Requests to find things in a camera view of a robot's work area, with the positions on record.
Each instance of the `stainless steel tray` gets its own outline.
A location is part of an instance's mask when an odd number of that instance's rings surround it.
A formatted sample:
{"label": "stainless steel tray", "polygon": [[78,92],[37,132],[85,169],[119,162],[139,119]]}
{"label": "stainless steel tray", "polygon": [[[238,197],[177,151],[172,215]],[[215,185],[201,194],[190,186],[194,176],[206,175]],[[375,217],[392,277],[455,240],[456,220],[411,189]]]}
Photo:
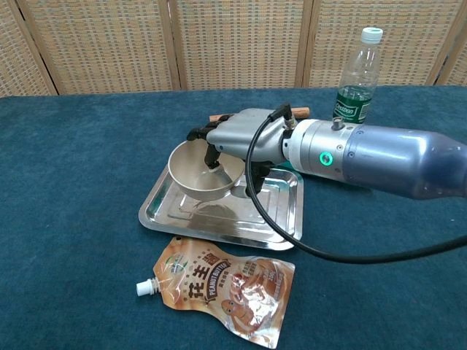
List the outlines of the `stainless steel tray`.
{"label": "stainless steel tray", "polygon": [[[246,185],[244,177],[240,185]],[[301,239],[304,185],[300,174],[273,168],[258,197],[268,214],[291,236]],[[275,233],[249,198],[233,195],[210,202],[188,197],[163,170],[139,210],[151,230],[264,249],[286,250],[292,244]]]}

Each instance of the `tray rim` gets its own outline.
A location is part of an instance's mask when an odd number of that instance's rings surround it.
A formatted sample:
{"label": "tray rim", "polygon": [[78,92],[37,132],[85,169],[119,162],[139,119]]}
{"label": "tray rim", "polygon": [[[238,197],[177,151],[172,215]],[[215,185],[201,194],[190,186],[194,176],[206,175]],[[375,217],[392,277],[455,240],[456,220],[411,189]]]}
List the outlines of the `tray rim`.
{"label": "tray rim", "polygon": [[[292,173],[297,178],[297,182],[298,182],[297,186],[301,186],[302,188],[304,187],[303,177],[300,175],[300,173],[293,171],[289,168],[281,167],[281,166],[276,166],[274,167],[274,169]],[[158,232],[171,233],[174,235],[180,235],[180,233],[177,232],[179,230],[179,227],[155,222],[154,220],[149,219],[149,217],[147,216],[147,209],[149,205],[152,203],[154,197],[157,195],[158,191],[162,187],[163,183],[166,181],[167,177],[170,177],[169,168],[165,166],[165,168],[161,172],[161,175],[158,177],[157,181],[153,185],[153,188],[151,189],[146,199],[144,200],[143,204],[139,208],[138,219],[139,219],[139,222],[147,229],[158,231]],[[293,237],[299,241],[301,240],[301,237],[303,235],[303,232],[302,232],[303,230],[303,204],[304,204],[304,191],[297,191],[296,217],[300,216],[301,219],[296,219],[295,231],[294,231]],[[217,241],[217,242],[230,243],[230,244],[238,244],[242,246],[251,246],[253,248],[283,251],[283,250],[288,250],[294,247],[293,244],[291,244],[289,241],[286,241],[286,240],[283,240],[280,242],[272,242],[272,241],[267,241],[267,240],[257,241],[255,239],[240,238],[240,237],[229,236],[229,235],[215,236],[213,232],[209,232],[209,231],[201,231],[201,232],[204,232],[204,235],[203,235],[199,233],[200,232],[199,230],[195,230],[192,228],[186,228],[186,227],[184,228],[184,230],[186,230],[190,234],[180,235],[180,236],[194,237],[194,238],[206,239],[209,241]]]}

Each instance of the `wooden stick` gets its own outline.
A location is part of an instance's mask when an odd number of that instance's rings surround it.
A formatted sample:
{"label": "wooden stick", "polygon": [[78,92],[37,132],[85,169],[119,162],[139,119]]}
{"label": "wooden stick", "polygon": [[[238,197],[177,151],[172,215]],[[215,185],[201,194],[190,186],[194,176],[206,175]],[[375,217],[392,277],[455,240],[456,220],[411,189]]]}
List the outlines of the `wooden stick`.
{"label": "wooden stick", "polygon": [[[292,113],[295,115],[296,119],[306,119],[309,117],[309,108],[308,107],[296,107],[292,108]],[[215,114],[209,116],[210,122],[217,122],[219,118],[224,114]]]}

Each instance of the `metal bowl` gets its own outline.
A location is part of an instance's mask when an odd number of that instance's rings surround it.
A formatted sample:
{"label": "metal bowl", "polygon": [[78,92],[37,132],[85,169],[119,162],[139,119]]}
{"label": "metal bowl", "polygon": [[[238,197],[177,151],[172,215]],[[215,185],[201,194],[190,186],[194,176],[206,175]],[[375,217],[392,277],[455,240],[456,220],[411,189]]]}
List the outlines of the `metal bowl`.
{"label": "metal bowl", "polygon": [[199,201],[216,201],[229,194],[244,173],[244,161],[221,153],[221,168],[210,170],[204,162],[207,143],[202,139],[185,141],[170,154],[170,177],[184,194]]}

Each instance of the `teal tablecloth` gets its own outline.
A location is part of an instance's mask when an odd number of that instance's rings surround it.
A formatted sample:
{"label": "teal tablecloth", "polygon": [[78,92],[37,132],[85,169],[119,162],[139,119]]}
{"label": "teal tablecloth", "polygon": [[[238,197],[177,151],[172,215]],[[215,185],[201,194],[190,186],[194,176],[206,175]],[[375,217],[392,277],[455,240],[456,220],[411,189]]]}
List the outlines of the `teal tablecloth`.
{"label": "teal tablecloth", "polygon": [[[169,153],[209,114],[284,101],[328,119],[334,89],[0,99],[0,349],[260,349],[135,284],[171,239],[138,210]],[[467,143],[467,89],[380,87],[369,124]],[[460,198],[411,201],[305,178],[303,241],[375,254],[466,233]],[[278,349],[467,349],[467,249],[349,266],[297,249],[219,244],[296,264]]]}

